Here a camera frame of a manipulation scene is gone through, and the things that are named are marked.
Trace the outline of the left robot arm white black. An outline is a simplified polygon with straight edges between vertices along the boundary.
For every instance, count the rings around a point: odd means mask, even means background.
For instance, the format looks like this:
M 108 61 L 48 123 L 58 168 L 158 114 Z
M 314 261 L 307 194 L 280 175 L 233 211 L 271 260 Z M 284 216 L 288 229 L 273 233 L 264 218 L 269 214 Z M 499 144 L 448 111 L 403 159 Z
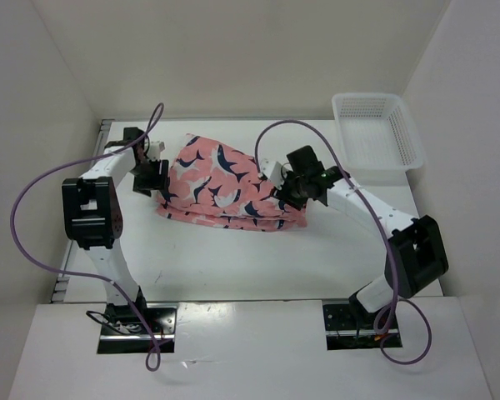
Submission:
M 147 328 L 150 313 L 123 255 L 123 213 L 117 186 L 130 173 L 135 193 L 151 197 L 166 190 L 169 161 L 160 158 L 163 150 L 163 142 L 150 143 L 143 130 L 126 127 L 122 140 L 107 143 L 104 158 L 81 177 L 62 183 L 67 237 L 88 255 L 96 274 L 103 277 L 107 320 L 121 323 L 131 333 Z

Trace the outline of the pink shark print shorts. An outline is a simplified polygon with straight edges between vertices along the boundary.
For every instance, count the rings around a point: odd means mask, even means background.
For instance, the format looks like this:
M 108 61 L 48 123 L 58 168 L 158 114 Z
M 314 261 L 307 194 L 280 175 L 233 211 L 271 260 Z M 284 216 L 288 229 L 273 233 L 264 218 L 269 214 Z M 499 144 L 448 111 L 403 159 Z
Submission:
M 188 134 L 157 196 L 166 219 L 210 228 L 276 232 L 305 228 L 305 211 L 271 196 L 254 157 L 222 142 Z

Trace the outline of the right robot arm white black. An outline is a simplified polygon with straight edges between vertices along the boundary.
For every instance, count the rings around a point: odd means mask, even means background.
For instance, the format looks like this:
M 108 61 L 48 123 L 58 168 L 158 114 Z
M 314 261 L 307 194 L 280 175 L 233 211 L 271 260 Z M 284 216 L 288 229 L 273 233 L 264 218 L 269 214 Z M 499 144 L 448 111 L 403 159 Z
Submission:
M 310 146 L 289 153 L 287 160 L 287 167 L 279 162 L 260 162 L 260 173 L 272 183 L 276 199 L 297 210 L 308 200 L 318 201 L 372 230 L 386 247 L 382 275 L 352 295 L 348 315 L 355 326 L 370 326 L 393 299 L 412 298 L 448 271 L 434 218 L 414 217 L 390 206 L 341 167 L 325 168 Z

